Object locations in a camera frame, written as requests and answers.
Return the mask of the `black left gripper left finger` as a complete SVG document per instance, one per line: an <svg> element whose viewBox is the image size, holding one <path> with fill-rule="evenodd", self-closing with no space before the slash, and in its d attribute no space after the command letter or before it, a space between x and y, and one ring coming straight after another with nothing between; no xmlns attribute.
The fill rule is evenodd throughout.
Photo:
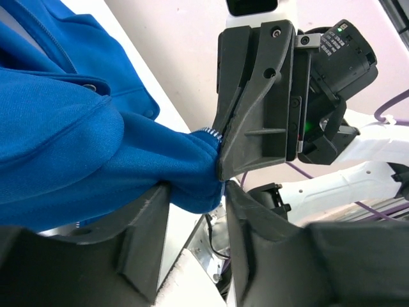
<svg viewBox="0 0 409 307"><path fill-rule="evenodd" d="M1 228L2 306L150 306L155 302L170 188L67 235Z"/></svg>

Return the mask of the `blue zip-up jacket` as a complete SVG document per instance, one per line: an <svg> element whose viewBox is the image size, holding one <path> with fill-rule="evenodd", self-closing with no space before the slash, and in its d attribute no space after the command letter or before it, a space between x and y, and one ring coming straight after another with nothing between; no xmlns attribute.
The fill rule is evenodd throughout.
<svg viewBox="0 0 409 307"><path fill-rule="evenodd" d="M221 136L176 132L126 52L61 1L1 2L1 224L36 232L85 223L158 182L194 214L224 184Z"/></svg>

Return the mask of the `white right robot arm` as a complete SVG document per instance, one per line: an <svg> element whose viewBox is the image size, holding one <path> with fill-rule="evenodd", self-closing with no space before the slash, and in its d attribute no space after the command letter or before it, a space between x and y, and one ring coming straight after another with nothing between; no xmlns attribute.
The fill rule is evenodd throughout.
<svg viewBox="0 0 409 307"><path fill-rule="evenodd" d="M376 55L349 21L298 34L288 20L219 35L217 113L221 181L299 160L352 168L268 184L251 196L291 222L375 198L408 197L408 127L351 111L377 77Z"/></svg>

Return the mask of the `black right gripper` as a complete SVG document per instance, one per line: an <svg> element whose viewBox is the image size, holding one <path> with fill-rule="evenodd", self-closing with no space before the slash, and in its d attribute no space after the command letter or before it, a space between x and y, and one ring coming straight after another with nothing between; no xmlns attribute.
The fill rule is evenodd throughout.
<svg viewBox="0 0 409 307"><path fill-rule="evenodd" d="M378 76L374 50L343 19L321 35L312 58L304 145L298 159L330 165L360 134L346 102ZM217 112L222 134L217 173L231 178L286 160L295 29L288 20L227 28L218 40Z"/></svg>

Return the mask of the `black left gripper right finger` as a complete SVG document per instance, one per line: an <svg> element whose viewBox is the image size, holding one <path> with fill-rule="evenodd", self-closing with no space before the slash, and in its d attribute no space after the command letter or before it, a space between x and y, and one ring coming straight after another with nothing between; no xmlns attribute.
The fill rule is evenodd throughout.
<svg viewBox="0 0 409 307"><path fill-rule="evenodd" d="M406 222L297 227L228 182L238 306L407 306Z"/></svg>

